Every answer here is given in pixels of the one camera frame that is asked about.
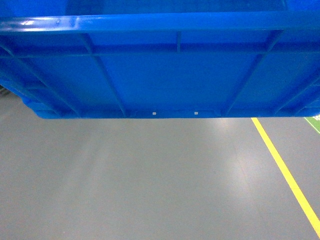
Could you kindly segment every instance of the yellow floor line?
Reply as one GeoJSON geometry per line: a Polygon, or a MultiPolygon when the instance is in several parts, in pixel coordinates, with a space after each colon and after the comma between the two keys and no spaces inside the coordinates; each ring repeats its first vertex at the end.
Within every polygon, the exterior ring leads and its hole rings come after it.
{"type": "Polygon", "coordinates": [[[305,195],[301,191],[300,187],[298,186],[296,180],[290,173],[288,167],[286,166],[285,162],[281,158],[280,154],[278,153],[277,149],[275,148],[274,144],[271,142],[269,136],[267,135],[266,131],[262,127],[261,123],[256,117],[251,118],[256,129],[260,133],[265,145],[269,149],[271,155],[273,156],[276,164],[278,165],[280,171],[282,172],[286,182],[288,183],[289,187],[291,188],[296,200],[300,204],[302,210],[304,211],[304,214],[308,218],[309,222],[311,223],[314,231],[318,235],[320,239],[320,221],[317,215],[315,214],[315,211],[310,206],[308,200],[306,199],[305,195]]]}

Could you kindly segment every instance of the gray floor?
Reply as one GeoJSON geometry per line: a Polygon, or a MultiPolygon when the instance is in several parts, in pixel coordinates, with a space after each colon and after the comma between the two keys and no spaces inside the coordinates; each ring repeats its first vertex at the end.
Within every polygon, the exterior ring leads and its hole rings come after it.
{"type": "MultiPolygon", "coordinates": [[[[320,216],[320,135],[260,119],[320,216]]],[[[249,118],[44,120],[0,105],[1,240],[316,240],[249,118]]]]}

